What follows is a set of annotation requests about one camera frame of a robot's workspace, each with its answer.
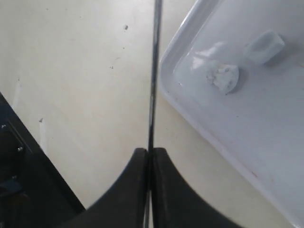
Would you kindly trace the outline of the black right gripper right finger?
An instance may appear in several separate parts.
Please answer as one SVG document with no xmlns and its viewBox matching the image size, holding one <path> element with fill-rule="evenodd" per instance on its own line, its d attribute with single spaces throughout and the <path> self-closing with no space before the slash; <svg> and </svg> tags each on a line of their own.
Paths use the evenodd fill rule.
<svg viewBox="0 0 304 228">
<path fill-rule="evenodd" d="M 240 227 L 192 189 L 164 148 L 152 153 L 152 216 L 155 228 Z"/>
</svg>

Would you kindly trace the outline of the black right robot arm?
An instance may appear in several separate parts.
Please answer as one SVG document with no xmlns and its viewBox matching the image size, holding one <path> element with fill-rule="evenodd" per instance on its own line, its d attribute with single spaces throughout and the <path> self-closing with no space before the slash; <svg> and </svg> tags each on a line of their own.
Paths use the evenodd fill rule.
<svg viewBox="0 0 304 228">
<path fill-rule="evenodd" d="M 156 228 L 235 228 L 178 172 L 164 148 L 134 150 L 113 185 L 85 209 L 5 98 L 0 100 L 0 180 L 15 177 L 32 210 L 30 228 L 142 228 L 152 204 Z"/>
</svg>

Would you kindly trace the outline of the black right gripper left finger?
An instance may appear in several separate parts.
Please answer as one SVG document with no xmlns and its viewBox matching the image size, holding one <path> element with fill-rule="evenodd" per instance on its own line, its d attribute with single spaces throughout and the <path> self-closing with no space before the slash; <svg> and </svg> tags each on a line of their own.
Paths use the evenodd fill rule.
<svg viewBox="0 0 304 228">
<path fill-rule="evenodd" d="M 90 208 L 60 228 L 142 228 L 146 203 L 148 153 L 134 150 L 125 169 Z"/>
</svg>

